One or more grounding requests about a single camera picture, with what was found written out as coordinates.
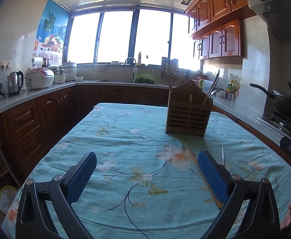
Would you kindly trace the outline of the light wooden chopstick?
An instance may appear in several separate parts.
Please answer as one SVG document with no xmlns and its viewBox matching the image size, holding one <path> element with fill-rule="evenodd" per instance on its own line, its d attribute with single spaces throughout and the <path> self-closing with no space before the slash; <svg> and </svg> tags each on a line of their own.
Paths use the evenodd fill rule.
<svg viewBox="0 0 291 239">
<path fill-rule="evenodd" d="M 186 146 L 186 148 L 187 148 L 187 150 L 188 150 L 188 152 L 189 152 L 189 154 L 190 154 L 190 157 L 192 158 L 193 162 L 195 163 L 195 166 L 197 167 L 197 169 L 198 169 L 198 171 L 199 171 L 199 173 L 200 173 L 202 179 L 204 180 L 204 182 L 205 182 L 205 184 L 206 184 L 208 190 L 210 191 L 210 193 L 211 193 L 211 195 L 212 195 L 212 198 L 213 198 L 214 202 L 216 203 L 218 209 L 221 209 L 221 208 L 223 207 L 223 204 L 222 204 L 220 201 L 217 200 L 217 198 L 215 197 L 214 193 L 212 192 L 212 189 L 210 188 L 210 186 L 209 186 L 207 180 L 205 179 L 205 177 L 204 177 L 204 175 L 203 175 L 203 173 L 202 173 L 202 171 L 201 171 L 201 169 L 200 169 L 200 167 L 199 167 L 199 165 L 198 165 L 198 160 L 197 160 L 197 158 L 196 158 L 195 155 L 193 154 L 191 148 L 188 146 L 186 140 L 183 139 L 183 142 L 184 142 L 184 144 L 185 144 L 185 146 Z"/>
</svg>

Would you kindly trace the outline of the dark metal chopstick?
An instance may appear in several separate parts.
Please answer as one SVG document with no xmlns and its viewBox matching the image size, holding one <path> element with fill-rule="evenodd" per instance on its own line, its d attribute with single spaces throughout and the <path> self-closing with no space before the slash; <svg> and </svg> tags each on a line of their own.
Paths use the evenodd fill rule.
<svg viewBox="0 0 291 239">
<path fill-rule="evenodd" d="M 218 82 L 218 80 L 219 80 L 219 75 L 220 75 L 220 70 L 218 70 L 218 73 L 217 73 L 217 75 L 216 75 L 216 77 L 215 77 L 215 79 L 214 79 L 214 81 L 213 81 L 211 87 L 209 88 L 208 92 L 206 93 L 206 95 L 205 95 L 205 97 L 204 97 L 204 100 L 205 100 L 205 98 L 207 97 L 208 93 L 212 92 L 212 90 L 213 90 L 214 87 L 216 86 L 216 84 L 217 84 L 217 82 Z"/>
</svg>

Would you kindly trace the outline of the steel fork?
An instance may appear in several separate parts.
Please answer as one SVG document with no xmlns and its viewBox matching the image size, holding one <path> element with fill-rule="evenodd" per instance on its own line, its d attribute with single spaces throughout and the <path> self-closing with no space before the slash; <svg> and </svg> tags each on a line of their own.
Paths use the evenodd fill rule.
<svg viewBox="0 0 291 239">
<path fill-rule="evenodd" d="M 221 153 L 222 153 L 222 165 L 225 166 L 225 151 L 224 151 L 224 147 L 221 147 Z"/>
</svg>

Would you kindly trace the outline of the floral teal tablecloth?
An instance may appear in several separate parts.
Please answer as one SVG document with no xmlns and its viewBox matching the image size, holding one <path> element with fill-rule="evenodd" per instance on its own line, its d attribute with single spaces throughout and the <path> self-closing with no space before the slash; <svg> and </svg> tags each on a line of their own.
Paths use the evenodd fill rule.
<svg viewBox="0 0 291 239">
<path fill-rule="evenodd" d="M 280 217 L 291 200 L 291 166 L 237 123 L 213 112 L 203 137 L 165 132 L 165 107 L 98 104 L 36 165 L 46 182 L 89 152 L 97 166 L 73 209 L 94 238 L 200 238 L 219 209 L 183 142 L 207 150 L 231 174 L 270 180 Z"/>
</svg>

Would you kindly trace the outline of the brown wooden utensil holder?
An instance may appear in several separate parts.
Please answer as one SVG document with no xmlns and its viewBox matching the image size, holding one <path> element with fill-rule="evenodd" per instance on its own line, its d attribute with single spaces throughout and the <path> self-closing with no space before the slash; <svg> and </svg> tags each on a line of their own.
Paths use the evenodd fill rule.
<svg viewBox="0 0 291 239">
<path fill-rule="evenodd" d="M 213 99 L 188 80 L 169 93 L 166 133 L 205 135 Z"/>
</svg>

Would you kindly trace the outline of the steel soup ladle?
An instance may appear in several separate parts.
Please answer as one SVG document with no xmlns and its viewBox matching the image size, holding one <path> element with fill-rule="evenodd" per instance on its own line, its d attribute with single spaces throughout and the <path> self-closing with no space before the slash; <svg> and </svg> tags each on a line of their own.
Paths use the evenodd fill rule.
<svg viewBox="0 0 291 239">
<path fill-rule="evenodd" d="M 202 104 L 205 105 L 212 95 L 217 94 L 220 91 L 223 91 L 223 90 L 222 89 L 216 89 L 216 90 L 213 90 L 212 92 L 208 93 L 207 97 L 205 98 L 205 100 L 203 101 Z"/>
</svg>

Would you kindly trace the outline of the cooking oil bottle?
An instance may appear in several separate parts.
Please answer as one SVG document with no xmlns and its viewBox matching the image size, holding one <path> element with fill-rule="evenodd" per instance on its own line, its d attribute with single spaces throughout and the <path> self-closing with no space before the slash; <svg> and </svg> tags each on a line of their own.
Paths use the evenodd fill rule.
<svg viewBox="0 0 291 239">
<path fill-rule="evenodd" d="M 238 86 L 239 86 L 239 84 L 238 84 L 237 80 L 231 79 L 227 85 L 226 91 L 230 92 L 230 93 L 236 93 L 238 90 Z"/>
</svg>

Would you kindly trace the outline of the clear plastic measuring jug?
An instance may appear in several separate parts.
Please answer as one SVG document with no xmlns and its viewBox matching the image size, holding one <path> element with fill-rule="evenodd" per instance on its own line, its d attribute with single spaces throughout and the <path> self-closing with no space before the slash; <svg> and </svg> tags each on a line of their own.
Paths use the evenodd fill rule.
<svg viewBox="0 0 291 239">
<path fill-rule="evenodd" d="M 198 81 L 198 86 L 202 90 L 202 92 L 207 93 L 209 88 L 211 87 L 213 81 L 207 79 L 200 79 Z"/>
</svg>

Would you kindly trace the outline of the white pink rice cooker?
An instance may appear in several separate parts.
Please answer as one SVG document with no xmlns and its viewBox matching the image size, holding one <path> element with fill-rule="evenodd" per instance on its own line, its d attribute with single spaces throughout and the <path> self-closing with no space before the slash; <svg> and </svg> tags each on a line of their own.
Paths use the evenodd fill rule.
<svg viewBox="0 0 291 239">
<path fill-rule="evenodd" d="M 54 72 L 48 68 L 33 68 L 25 74 L 28 90 L 43 89 L 51 86 L 54 81 Z"/>
</svg>

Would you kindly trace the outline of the knife rack on counter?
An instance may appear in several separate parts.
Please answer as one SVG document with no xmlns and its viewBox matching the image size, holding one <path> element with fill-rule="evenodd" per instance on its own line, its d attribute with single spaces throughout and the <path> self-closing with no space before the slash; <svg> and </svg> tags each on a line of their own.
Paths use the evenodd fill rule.
<svg viewBox="0 0 291 239">
<path fill-rule="evenodd" d="M 178 59 L 169 59 L 167 57 L 162 57 L 161 67 L 167 73 L 170 81 L 176 82 L 179 80 L 180 70 L 178 67 Z"/>
</svg>

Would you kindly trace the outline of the steel electric kettle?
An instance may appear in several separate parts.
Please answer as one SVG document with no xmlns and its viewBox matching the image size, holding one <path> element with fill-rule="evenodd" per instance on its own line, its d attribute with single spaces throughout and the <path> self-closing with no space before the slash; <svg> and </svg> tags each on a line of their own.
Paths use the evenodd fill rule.
<svg viewBox="0 0 291 239">
<path fill-rule="evenodd" d="M 20 93 L 23 86 L 24 75 L 22 71 L 12 72 L 7 77 L 8 96 L 16 96 Z"/>
</svg>

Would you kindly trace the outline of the green colander with vegetables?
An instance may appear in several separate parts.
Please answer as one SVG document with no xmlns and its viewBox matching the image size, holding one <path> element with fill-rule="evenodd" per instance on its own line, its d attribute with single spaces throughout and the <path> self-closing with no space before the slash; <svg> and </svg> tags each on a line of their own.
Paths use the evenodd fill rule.
<svg viewBox="0 0 291 239">
<path fill-rule="evenodd" d="M 142 74 L 136 75 L 133 81 L 135 83 L 141 83 L 141 84 L 156 84 L 155 77 L 148 73 L 142 73 Z"/>
</svg>

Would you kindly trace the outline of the steel range hood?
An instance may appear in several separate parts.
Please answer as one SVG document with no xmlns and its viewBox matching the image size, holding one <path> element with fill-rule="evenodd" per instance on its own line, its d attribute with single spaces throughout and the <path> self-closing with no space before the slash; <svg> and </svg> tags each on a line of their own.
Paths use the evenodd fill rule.
<svg viewBox="0 0 291 239">
<path fill-rule="evenodd" d="M 262 18 L 279 42 L 291 43 L 289 0 L 249 0 L 248 6 Z"/>
</svg>

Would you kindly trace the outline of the tropical fruit wall poster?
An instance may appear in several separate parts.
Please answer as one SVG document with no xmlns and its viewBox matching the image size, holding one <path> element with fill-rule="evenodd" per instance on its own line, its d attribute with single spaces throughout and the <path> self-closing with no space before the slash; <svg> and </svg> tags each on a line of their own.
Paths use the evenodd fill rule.
<svg viewBox="0 0 291 239">
<path fill-rule="evenodd" d="M 34 44 L 34 57 L 49 59 L 49 65 L 61 65 L 70 13 L 48 0 L 41 16 Z"/>
</svg>

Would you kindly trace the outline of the upper wooden wall cabinets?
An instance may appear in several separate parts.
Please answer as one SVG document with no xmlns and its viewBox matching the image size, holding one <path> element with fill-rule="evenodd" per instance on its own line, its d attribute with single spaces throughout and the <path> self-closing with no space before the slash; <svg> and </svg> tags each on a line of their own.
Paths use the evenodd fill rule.
<svg viewBox="0 0 291 239">
<path fill-rule="evenodd" d="M 198 59 L 243 57 L 242 20 L 255 12 L 249 0 L 192 0 L 185 13 Z"/>
</svg>

